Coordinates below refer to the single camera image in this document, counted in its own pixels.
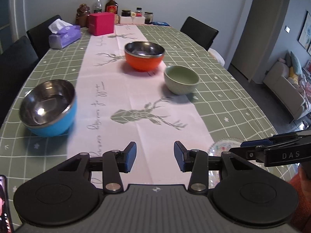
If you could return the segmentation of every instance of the red bottle label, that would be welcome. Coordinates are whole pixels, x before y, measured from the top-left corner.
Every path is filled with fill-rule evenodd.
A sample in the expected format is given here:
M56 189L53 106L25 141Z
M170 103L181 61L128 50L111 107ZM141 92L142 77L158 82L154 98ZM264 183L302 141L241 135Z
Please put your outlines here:
M107 6L106 12L116 14L117 13L117 6Z

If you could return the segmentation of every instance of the floor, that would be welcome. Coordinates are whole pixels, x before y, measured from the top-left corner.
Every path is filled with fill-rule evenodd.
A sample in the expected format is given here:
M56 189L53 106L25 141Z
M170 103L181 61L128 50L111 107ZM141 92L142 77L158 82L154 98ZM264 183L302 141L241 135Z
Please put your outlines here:
M233 65L229 66L228 71L258 104L278 134L304 130L311 124L308 116L293 121L291 114L266 85L256 84L253 81L249 83Z

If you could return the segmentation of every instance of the human hand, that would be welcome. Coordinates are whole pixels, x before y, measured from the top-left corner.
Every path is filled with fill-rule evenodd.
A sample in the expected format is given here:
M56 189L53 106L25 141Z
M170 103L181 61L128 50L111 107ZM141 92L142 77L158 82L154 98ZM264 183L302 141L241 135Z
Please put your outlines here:
M311 204L311 180L308 179L306 172L301 166L298 167L298 173L300 177L302 193L306 197L306 200Z

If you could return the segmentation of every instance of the beige couch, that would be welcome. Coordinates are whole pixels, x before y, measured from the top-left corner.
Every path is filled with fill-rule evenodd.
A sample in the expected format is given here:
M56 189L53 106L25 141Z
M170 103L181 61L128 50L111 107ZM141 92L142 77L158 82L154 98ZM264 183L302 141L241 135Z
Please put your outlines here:
M284 103L294 120L308 114L304 98L287 80L290 69L281 62L276 62L263 80L272 92Z

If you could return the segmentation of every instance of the pink box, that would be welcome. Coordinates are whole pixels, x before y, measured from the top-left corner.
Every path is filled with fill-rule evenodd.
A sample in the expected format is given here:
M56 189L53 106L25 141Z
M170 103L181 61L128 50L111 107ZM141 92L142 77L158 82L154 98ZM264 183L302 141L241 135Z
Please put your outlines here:
M94 36L114 32L114 14L109 12L94 13L89 15L89 32Z

